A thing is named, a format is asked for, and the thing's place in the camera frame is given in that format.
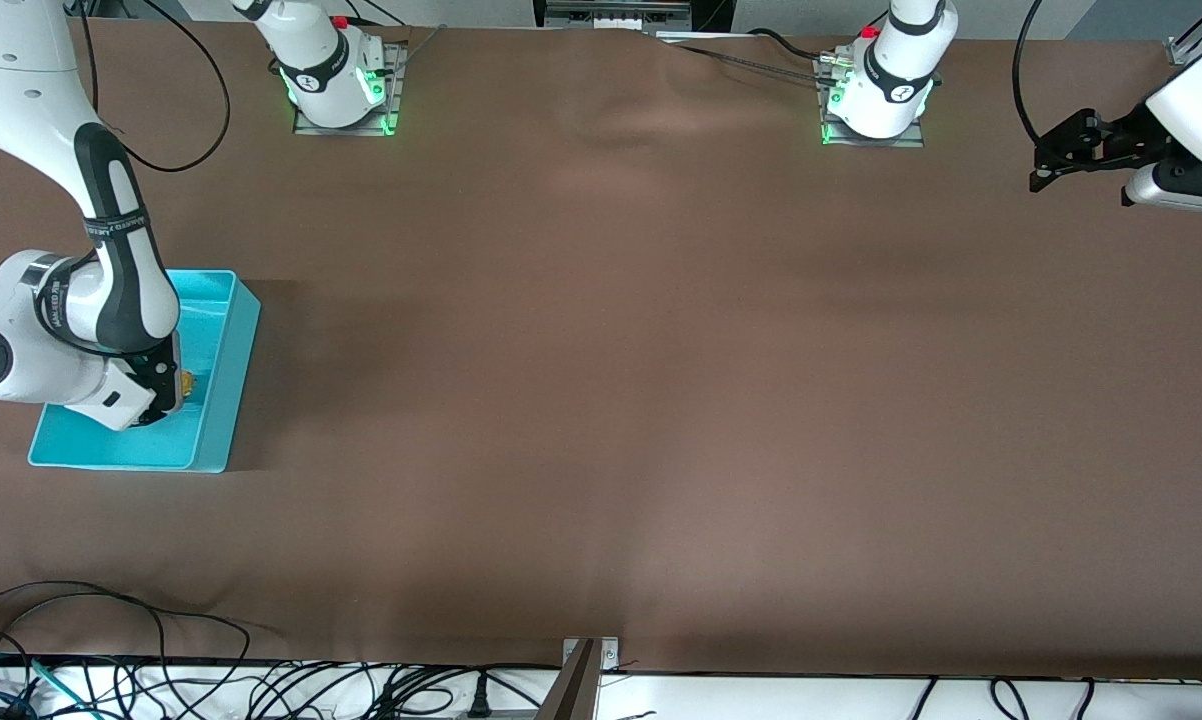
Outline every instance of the brown tabletop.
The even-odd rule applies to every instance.
[[[103,118],[195,156],[194,47],[95,26]],[[0,588],[250,620],[260,657],[613,633],[643,670],[1202,676],[1202,215],[1123,209],[1125,173],[1030,195],[1007,42],[954,44],[927,148],[892,151],[624,31],[447,29],[397,137],[294,137],[258,34],[194,29],[230,137],[139,182],[167,264],[263,304],[231,471],[32,469],[38,410],[0,404]],[[1041,42],[1027,95],[1045,129],[1167,72]],[[0,261],[25,246],[85,238],[0,151]],[[156,650],[97,601],[17,635]],[[171,651],[234,649],[189,623]]]

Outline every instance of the white floor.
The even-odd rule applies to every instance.
[[[347,670],[331,670],[296,688],[286,698],[298,707],[314,692],[325,688]],[[22,670],[1,670],[2,689],[11,691],[20,685]],[[212,667],[173,667],[175,678],[221,678],[222,670]],[[239,676],[262,676],[263,670],[237,671]],[[531,694],[543,697],[555,673],[549,671],[499,671],[500,678]],[[314,703],[327,720],[357,718],[371,701],[371,694],[381,688],[387,670],[373,671],[374,684],[364,674],[343,683],[334,692]],[[88,696],[81,670],[60,670],[56,678],[67,688]],[[111,688],[112,670],[93,670],[95,692],[105,694]],[[161,670],[143,670],[143,683],[156,684]],[[472,703],[474,676],[446,683],[456,700],[444,714],[434,718],[453,718]],[[924,718],[929,720],[1004,720],[990,702],[988,680],[952,679],[940,680],[930,701],[926,703]],[[1017,682],[1027,709],[1034,720],[1072,720],[1085,684],[1081,682]],[[218,689],[198,712],[208,718],[240,720],[244,718],[250,689],[254,683],[242,682]],[[706,678],[704,676],[606,676],[602,680],[597,720],[620,720],[655,712],[655,720],[703,720],[703,719],[764,719],[764,720],[908,720],[926,688],[924,679],[876,679],[876,678]],[[203,688],[180,688],[190,702]],[[179,703],[167,689],[156,691],[167,698],[169,714],[151,701],[141,701],[135,708],[139,720],[161,720],[162,716],[179,715]],[[415,706],[422,710],[426,703],[436,703],[438,694],[429,694]],[[1014,707],[1008,692],[1002,702]],[[71,701],[48,684],[40,683],[34,697],[38,712],[71,706]],[[490,706],[496,710],[529,707],[523,700],[499,685],[490,684]],[[285,715],[281,703],[272,707],[269,718]],[[88,714],[72,718],[89,718]],[[1085,720],[1202,720],[1202,685],[1159,683],[1099,683],[1094,701]]]

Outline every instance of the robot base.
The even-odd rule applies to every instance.
[[[258,327],[258,299],[231,270],[169,270],[179,293],[182,364],[194,375],[184,407],[147,427],[113,432],[47,405],[32,438],[34,465],[160,474],[221,474]]]
[[[383,135],[395,135],[397,115],[401,111],[401,87],[405,83],[405,44],[403,42],[383,42],[373,35],[363,35],[362,50],[369,60],[371,67],[380,63],[385,77],[367,78],[365,85],[369,93],[382,94],[385,100],[381,105],[374,106],[369,114],[361,121],[350,124],[347,127],[322,127],[309,120],[303,111],[294,108],[294,135],[349,135],[359,137],[376,137]]]
[[[820,78],[843,83],[847,81],[847,75],[853,67],[853,46],[838,46],[834,56],[829,61],[813,61],[815,75]],[[889,139],[865,137],[855,132],[843,119],[828,112],[831,100],[839,91],[840,87],[819,87],[819,114],[822,123],[822,132],[825,132],[825,145],[926,147],[926,137],[921,135],[920,120],[912,120],[911,126],[908,126],[902,136]]]

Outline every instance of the blue bin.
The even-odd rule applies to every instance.
[[[31,464],[144,474],[221,474],[227,468],[258,299],[231,270],[168,273],[179,293],[180,362],[195,377],[184,407],[151,426],[113,432],[85,415],[47,405],[28,451]]]

